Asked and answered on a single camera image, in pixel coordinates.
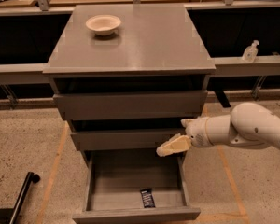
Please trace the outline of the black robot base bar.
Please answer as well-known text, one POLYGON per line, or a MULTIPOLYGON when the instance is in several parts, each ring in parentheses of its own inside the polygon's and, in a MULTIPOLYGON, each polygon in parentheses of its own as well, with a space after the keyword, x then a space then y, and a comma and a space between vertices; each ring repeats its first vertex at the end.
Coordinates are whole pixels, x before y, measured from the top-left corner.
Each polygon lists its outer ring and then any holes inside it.
POLYGON ((0 224, 16 224, 26 195, 32 183, 38 183, 40 176, 33 172, 28 172, 21 186, 21 191, 17 201, 12 208, 0 208, 0 224))

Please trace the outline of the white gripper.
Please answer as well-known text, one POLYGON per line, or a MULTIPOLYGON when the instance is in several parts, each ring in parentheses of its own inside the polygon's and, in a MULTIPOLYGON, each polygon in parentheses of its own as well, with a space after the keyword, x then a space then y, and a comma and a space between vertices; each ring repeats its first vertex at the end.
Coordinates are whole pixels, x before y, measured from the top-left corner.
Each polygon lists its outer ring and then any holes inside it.
POLYGON ((185 128, 186 135, 176 134, 165 143, 161 144, 156 153, 160 157, 169 156, 187 151, 191 144, 195 147, 210 147, 211 142, 206 133, 208 117, 197 119, 182 119, 181 124, 185 128))

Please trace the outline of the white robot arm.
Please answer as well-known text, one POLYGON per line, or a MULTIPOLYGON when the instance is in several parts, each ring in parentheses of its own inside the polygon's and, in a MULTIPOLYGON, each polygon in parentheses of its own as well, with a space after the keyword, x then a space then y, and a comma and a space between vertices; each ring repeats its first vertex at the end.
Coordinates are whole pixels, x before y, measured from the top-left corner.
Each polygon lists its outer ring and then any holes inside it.
POLYGON ((156 149, 160 157, 214 145, 280 150, 280 118, 255 103, 241 103, 228 115, 182 119, 181 124, 186 134, 178 133, 160 145, 156 149))

